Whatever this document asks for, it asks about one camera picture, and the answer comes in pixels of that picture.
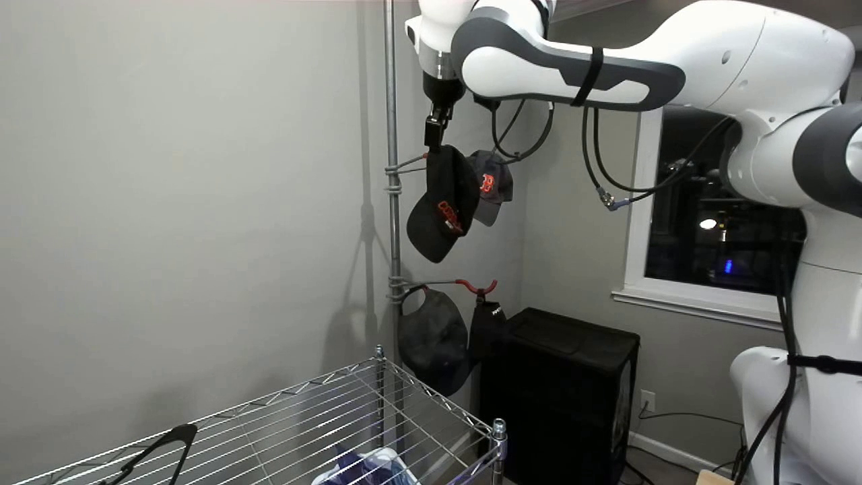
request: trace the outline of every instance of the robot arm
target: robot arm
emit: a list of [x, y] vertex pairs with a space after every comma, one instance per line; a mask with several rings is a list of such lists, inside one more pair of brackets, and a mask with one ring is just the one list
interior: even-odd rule
[[407, 22], [407, 39], [434, 113], [450, 113], [463, 83], [485, 101], [615, 111], [682, 103], [770, 132], [829, 105], [853, 63], [845, 36], [752, 2], [693, 2], [630, 49], [546, 40], [551, 8], [554, 0], [419, 0], [424, 16]]

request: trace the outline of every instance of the white wall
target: white wall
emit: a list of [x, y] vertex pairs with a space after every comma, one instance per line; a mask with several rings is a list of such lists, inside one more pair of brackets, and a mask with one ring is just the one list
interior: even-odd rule
[[[401, 39], [398, 76], [407, 156]], [[368, 357], [383, 167], [383, 2], [0, 2], [0, 482]], [[403, 258], [515, 299], [516, 227]]]

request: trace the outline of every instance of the black cable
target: black cable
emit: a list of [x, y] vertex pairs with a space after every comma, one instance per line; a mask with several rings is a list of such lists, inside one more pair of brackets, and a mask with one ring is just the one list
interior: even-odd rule
[[655, 485], [638, 466], [624, 460], [624, 470], [630, 470], [634, 474], [638, 474], [640, 482]]
[[597, 138], [597, 109], [584, 109], [584, 111], [592, 111], [592, 156], [596, 156], [596, 165], [597, 165], [597, 173], [603, 176], [603, 181], [608, 181], [612, 186], [617, 186], [619, 191], [657, 191], [657, 186], [624, 186], [619, 184], [603, 165], [600, 160], [600, 138]]
[[638, 420], [665, 420], [665, 419], [698, 419], [698, 420], [714, 420], [714, 423], [724, 423], [724, 427], [744, 429], [744, 423], [737, 423], [737, 420], [728, 420], [728, 419], [718, 419], [718, 415], [704, 415], [704, 412], [657, 412], [657, 415], [638, 415]]
[[584, 167], [586, 167], [586, 177], [597, 194], [600, 202], [605, 202], [612, 194], [597, 184], [596, 173], [592, 173], [592, 161], [589, 161], [589, 109], [582, 111], [582, 156], [584, 156]]
[[584, 167], [586, 167], [589, 184], [592, 184], [592, 190], [597, 191], [597, 198], [603, 200], [603, 204], [612, 208], [612, 211], [617, 211], [617, 208], [621, 208], [621, 204], [635, 204], [635, 202], [652, 198], [655, 191], [675, 184], [675, 181], [686, 173], [686, 165], [696, 161], [696, 156], [701, 153], [701, 148], [714, 138], [714, 132], [718, 132], [718, 126], [724, 126], [724, 125], [733, 121], [733, 119], [723, 119], [723, 121], [716, 121], [710, 130], [706, 130], [706, 132], [701, 134], [701, 140], [696, 142], [696, 148], [689, 150], [689, 156], [683, 160], [686, 165], [682, 165], [675, 173], [665, 176], [659, 184], [644, 190], [644, 186], [624, 186], [624, 184], [619, 184], [619, 181], [605, 171], [605, 165], [603, 165], [603, 160], [600, 160], [597, 109], [584, 109], [582, 125], [589, 125], [589, 113], [586, 113], [586, 111], [596, 113], [596, 117], [592, 117], [592, 153], [596, 153], [596, 165], [597, 165], [600, 176], [603, 176], [603, 181], [612, 184], [612, 186], [617, 186], [619, 191], [627, 191], [627, 194], [630, 194], [627, 200], [615, 202], [615, 198], [597, 184], [597, 177], [596, 177], [596, 173], [592, 173], [592, 160], [589, 160], [589, 153], [584, 150]]
[[736, 477], [736, 472], [737, 472], [737, 466], [741, 466], [744, 455], [747, 455], [747, 437], [744, 437], [744, 441], [741, 441], [741, 444], [737, 444], [737, 450], [736, 450], [731, 477]]
[[[784, 339], [786, 339], [786, 353], [797, 353], [797, 334], [794, 334], [794, 322], [791, 322], [791, 292], [790, 292], [790, 277], [786, 277], [786, 268], [782, 264], [782, 280], [784, 280], [784, 292], [776, 295], [776, 303], [779, 303], [779, 322], [782, 322], [782, 328], [784, 328]], [[790, 408], [791, 408], [791, 393], [794, 393], [794, 370], [790, 370], [790, 377], [786, 377], [786, 389], [779, 398], [779, 405], [772, 408], [772, 412], [768, 415], [768, 420], [759, 427], [752, 448], [747, 450], [737, 472], [736, 472], [736, 482], [744, 482], [749, 466], [752, 466], [752, 459], [756, 455], [756, 448], [759, 441], [766, 439], [768, 429], [779, 420], [784, 420], [786, 427], [786, 415], [790, 415]], [[782, 441], [784, 441], [784, 432], [776, 432], [776, 455], [772, 455], [772, 481], [776, 477], [776, 470], [782, 470]]]
[[638, 420], [634, 423], [635, 432], [640, 432], [640, 415], [647, 415], [648, 401], [640, 405]]
[[[786, 264], [782, 262], [782, 280], [784, 280], [784, 315], [782, 315], [782, 326], [784, 326], [784, 336], [786, 336], [786, 357], [801, 357], [801, 339], [794, 331], [794, 318], [791, 318], [791, 283], [790, 283], [790, 273]], [[786, 419], [790, 419], [790, 408], [791, 408], [791, 393], [797, 385], [797, 370], [790, 366], [786, 370], [786, 398], [784, 398], [784, 409], [779, 419], [779, 429], [776, 429], [776, 455], [772, 455], [772, 482], [782, 482], [782, 448], [784, 448], [784, 432], [786, 432]]]
[[492, 148], [495, 148], [499, 153], [503, 153], [503, 156], [510, 160], [510, 165], [526, 161], [529, 156], [533, 156], [533, 153], [543, 145], [543, 140], [546, 140], [546, 134], [550, 134], [551, 126], [554, 126], [554, 105], [550, 103], [550, 105], [546, 105], [546, 121], [543, 121], [543, 126], [542, 126], [538, 140], [535, 140], [531, 148], [526, 148], [526, 150], [507, 150], [507, 148], [503, 148], [503, 140], [499, 138], [495, 111], [492, 111], [492, 117], [490, 117]]
[[503, 130], [503, 134], [502, 134], [499, 142], [503, 142], [503, 140], [510, 138], [510, 132], [511, 132], [515, 121], [519, 119], [519, 111], [526, 109], [526, 103], [529, 103], [529, 101], [519, 101], [519, 103], [516, 103], [516, 109], [515, 109], [515, 113], [511, 113], [511, 119], [510, 119], [510, 125], [507, 125], [507, 130]]

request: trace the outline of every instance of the black box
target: black box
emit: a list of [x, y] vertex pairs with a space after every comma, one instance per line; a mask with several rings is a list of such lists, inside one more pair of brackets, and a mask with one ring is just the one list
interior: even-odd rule
[[638, 334], [522, 311], [479, 371], [479, 419], [503, 419], [516, 485], [617, 485], [624, 470]]

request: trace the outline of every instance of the metal wire rack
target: metal wire rack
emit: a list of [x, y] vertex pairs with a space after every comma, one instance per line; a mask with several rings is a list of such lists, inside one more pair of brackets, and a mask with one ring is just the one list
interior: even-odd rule
[[[184, 485], [298, 485], [332, 472], [345, 452], [393, 450], [418, 482], [502, 482], [503, 423], [481, 423], [375, 357], [316, 381], [195, 420], [196, 439]], [[38, 474], [21, 485], [111, 482], [157, 437]], [[184, 448], [168, 444], [135, 466], [123, 485], [170, 482]]]

